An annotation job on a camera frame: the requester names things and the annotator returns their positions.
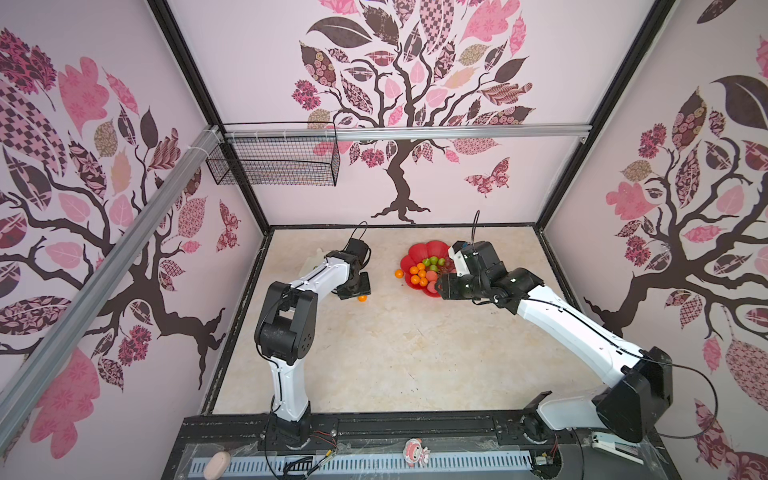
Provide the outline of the red flower fruit bowl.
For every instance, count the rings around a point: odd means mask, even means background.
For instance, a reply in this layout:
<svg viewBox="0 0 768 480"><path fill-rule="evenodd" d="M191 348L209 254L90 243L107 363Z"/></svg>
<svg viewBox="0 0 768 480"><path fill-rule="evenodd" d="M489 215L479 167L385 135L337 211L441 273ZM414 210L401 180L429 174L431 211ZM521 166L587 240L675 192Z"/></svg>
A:
<svg viewBox="0 0 768 480"><path fill-rule="evenodd" d="M396 276L404 284L432 298L439 298L437 280L442 275L455 273L454 261L449 257L449 245L440 240L413 244L401 259Z"/></svg>

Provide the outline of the purple grape bunch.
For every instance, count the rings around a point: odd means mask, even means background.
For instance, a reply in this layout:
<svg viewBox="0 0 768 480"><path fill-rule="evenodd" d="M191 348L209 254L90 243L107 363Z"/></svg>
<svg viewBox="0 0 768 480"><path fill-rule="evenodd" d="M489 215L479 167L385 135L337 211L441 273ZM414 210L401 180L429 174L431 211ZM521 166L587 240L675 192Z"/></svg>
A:
<svg viewBox="0 0 768 480"><path fill-rule="evenodd" d="M453 263L453 260L452 260L452 259L450 259L450 258L447 258L447 259L445 260L445 263L444 263L444 265L442 266L442 271L443 271L444 273L454 273L454 272L455 272L454 263Z"/></svg>

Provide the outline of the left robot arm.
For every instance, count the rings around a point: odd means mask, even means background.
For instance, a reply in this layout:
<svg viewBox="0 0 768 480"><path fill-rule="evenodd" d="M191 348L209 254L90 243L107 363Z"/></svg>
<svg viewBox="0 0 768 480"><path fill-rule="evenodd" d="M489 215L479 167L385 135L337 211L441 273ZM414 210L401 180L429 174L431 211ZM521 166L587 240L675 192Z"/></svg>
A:
<svg viewBox="0 0 768 480"><path fill-rule="evenodd" d="M371 249L363 240L351 238L343 249L325 254L300 278L275 281L267 289L254 341L272 376L270 415L277 433L289 443L302 444L310 436L304 359L315 340L318 306L331 294L340 300L369 295L365 267L370 256Z"/></svg>

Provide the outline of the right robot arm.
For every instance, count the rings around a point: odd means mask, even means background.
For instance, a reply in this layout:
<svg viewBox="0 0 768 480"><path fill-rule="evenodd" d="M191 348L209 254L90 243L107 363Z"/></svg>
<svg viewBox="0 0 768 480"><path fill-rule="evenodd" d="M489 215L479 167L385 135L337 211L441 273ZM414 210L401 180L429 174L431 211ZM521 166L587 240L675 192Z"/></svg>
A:
<svg viewBox="0 0 768 480"><path fill-rule="evenodd" d="M609 332L531 271L506 269L489 242L458 241L448 255L455 269L437 280L442 299L490 304L521 317L557 340L601 380L601 388L589 393L544 393L535 400L535 419L548 430L602 429L638 443L672 405L673 366L663 350L644 350Z"/></svg>

